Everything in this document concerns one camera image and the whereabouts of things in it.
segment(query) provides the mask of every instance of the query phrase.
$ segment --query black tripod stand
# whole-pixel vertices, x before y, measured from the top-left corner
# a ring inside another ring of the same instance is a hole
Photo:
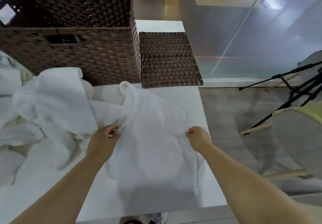
[[[269,80],[272,80],[272,79],[276,79],[276,78],[281,78],[282,81],[286,84],[286,86],[290,89],[290,96],[288,98],[288,101],[285,102],[284,104],[282,104],[277,110],[280,110],[280,109],[285,109],[285,108],[288,108],[292,105],[292,103],[294,101],[296,101],[298,98],[302,97],[303,95],[309,95],[308,99],[303,103],[301,104],[300,106],[304,106],[305,104],[307,104],[310,100],[313,100],[316,98],[316,96],[322,91],[322,67],[318,70],[318,74],[314,77],[312,77],[311,79],[309,79],[308,81],[302,83],[301,85],[297,86],[297,87],[294,87],[292,88],[288,82],[283,78],[283,76],[285,75],[289,75],[289,74],[292,74],[292,73],[296,73],[296,72],[299,72],[299,71],[303,71],[303,70],[306,70],[306,69],[310,69],[314,66],[317,66],[317,65],[320,65],[322,64],[322,61],[318,62],[318,63],[314,63],[314,64],[308,64],[306,66],[302,66],[302,67],[299,67],[299,68],[296,68],[290,72],[287,72],[287,73],[284,73],[284,74],[278,74],[278,75],[275,75],[275,76],[272,76],[272,78],[270,79],[267,79],[265,81],[262,81],[262,82],[258,82],[258,83],[255,83],[255,84],[252,84],[252,85],[249,85],[247,87],[243,87],[243,88],[239,88],[239,90],[243,90],[244,88],[249,88],[251,86],[254,86],[254,85],[257,85],[257,84],[260,84],[260,83],[263,83],[263,82],[267,82]],[[319,86],[314,92],[310,93],[310,91]],[[260,124],[262,124],[264,121],[268,120],[269,118],[271,118],[273,115],[273,113],[269,114],[268,116],[266,116],[263,120],[261,120],[259,123],[257,123],[256,125],[254,125],[252,128],[254,127],[257,127],[259,126]]]

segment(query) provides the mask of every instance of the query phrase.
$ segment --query wooden chair leg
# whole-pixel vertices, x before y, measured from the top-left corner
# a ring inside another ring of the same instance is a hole
[[[257,127],[254,127],[254,128],[251,128],[251,129],[248,129],[246,131],[242,131],[240,132],[239,134],[240,135],[243,135],[243,134],[246,134],[246,133],[251,133],[251,132],[255,132],[255,131],[258,131],[258,130],[262,130],[262,129],[265,129],[265,128],[270,128],[271,125],[270,124],[263,124],[263,125],[259,125]]]
[[[299,177],[299,176],[307,176],[310,175],[310,173],[305,169],[295,170],[295,171],[289,171],[285,173],[278,173],[278,174],[270,174],[270,175],[264,175],[263,178],[269,181],[273,180],[279,180],[289,177]]]
[[[295,73],[295,74],[293,74],[293,75],[290,75],[290,76],[288,76],[288,77],[285,77],[284,79],[286,80],[286,81],[288,81],[288,80],[291,80],[292,78],[294,78],[294,77],[296,77],[296,76],[298,76],[299,74],[298,73]],[[283,83],[283,81],[282,80],[280,80],[279,82],[276,82],[276,83],[273,83],[271,86],[270,86],[270,88],[274,88],[274,87],[276,87],[276,86],[278,86],[278,85],[280,85],[280,84],[282,84]]]

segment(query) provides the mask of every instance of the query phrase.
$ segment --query person's left hand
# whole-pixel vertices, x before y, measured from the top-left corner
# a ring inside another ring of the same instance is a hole
[[[97,160],[104,164],[111,157],[116,142],[122,135],[120,132],[115,132],[113,137],[109,137],[109,132],[117,128],[117,125],[108,125],[94,133],[88,145],[86,157],[90,157],[92,160]]]

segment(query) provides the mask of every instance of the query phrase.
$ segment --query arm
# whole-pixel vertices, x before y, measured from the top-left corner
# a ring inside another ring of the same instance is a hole
[[[213,145],[204,129],[192,127],[186,135],[207,161],[239,223],[316,223],[284,192]]]
[[[75,224],[96,174],[121,136],[118,132],[109,138],[108,133],[116,128],[99,129],[91,138],[86,156],[11,224]]]

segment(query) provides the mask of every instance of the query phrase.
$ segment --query shoe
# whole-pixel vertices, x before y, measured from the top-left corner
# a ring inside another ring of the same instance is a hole
[[[161,212],[155,214],[155,224],[164,224],[166,222],[168,212]]]

